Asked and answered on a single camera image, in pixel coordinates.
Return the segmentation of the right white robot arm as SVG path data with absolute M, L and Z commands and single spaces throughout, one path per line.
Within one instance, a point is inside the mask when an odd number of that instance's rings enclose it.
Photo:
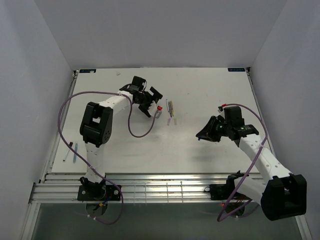
M 293 174 L 265 146 L 267 136 L 261 137 L 252 124 L 245 124 L 244 105 L 227 103 L 218 107 L 219 115 L 211 116 L 196 134 L 198 140 L 218 143 L 230 139 L 251 160 L 246 172 L 230 174 L 224 184 L 210 184 L 205 193 L 211 200 L 224 200 L 217 221 L 244 216 L 251 201 L 261 206 L 270 221 L 301 216 L 307 211 L 307 181 Z

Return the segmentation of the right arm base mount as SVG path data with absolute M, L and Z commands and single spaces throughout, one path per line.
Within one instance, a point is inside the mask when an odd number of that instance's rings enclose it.
M 245 173 L 240 171 L 233 173 L 227 177 L 225 183 L 209 184 L 204 188 L 203 192 L 209 194 L 211 200 L 227 200 L 238 184 L 235 180 L 241 180 L 244 175 Z M 249 200 L 250 197 L 260 198 L 264 191 L 264 185 L 256 182 L 248 175 L 238 190 L 240 192 L 237 191 L 232 200 L 240 203 L 244 200 Z

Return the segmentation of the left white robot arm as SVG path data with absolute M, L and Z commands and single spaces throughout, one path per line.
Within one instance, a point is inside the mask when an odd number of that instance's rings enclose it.
M 131 83 L 120 88 L 112 97 L 86 105 L 79 132 L 85 143 L 88 166 L 80 182 L 95 200 L 106 195 L 104 151 L 112 135 L 114 115 L 134 104 L 153 121 L 161 114 L 162 108 L 157 103 L 163 95 L 154 87 L 146 91 L 146 84 L 145 79 L 134 76 Z

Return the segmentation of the blue cap whiteboard marker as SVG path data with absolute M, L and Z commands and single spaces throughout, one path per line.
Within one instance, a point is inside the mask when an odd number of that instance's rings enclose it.
M 170 113 L 168 99 L 165 100 L 165 104 L 166 104 L 167 112 Z

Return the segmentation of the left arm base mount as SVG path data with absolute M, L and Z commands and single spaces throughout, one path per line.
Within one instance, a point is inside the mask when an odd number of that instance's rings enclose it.
M 80 178 L 81 185 L 78 188 L 78 201 L 120 201 L 121 185 L 115 187 L 113 184 L 106 184 L 105 180 L 91 182 L 86 177 Z

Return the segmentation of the yellow highlighter pen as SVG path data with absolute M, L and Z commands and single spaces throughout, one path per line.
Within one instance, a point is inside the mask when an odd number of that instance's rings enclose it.
M 172 117 L 174 117 L 174 108 L 173 108 L 173 101 L 171 100 L 171 108 L 172 108 Z

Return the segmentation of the purple highlighter pen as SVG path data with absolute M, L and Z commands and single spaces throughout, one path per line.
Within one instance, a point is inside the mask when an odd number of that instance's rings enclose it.
M 169 112 L 170 118 L 172 118 L 173 112 L 172 112 L 171 101 L 168 101 L 167 105 L 168 105 L 168 112 Z

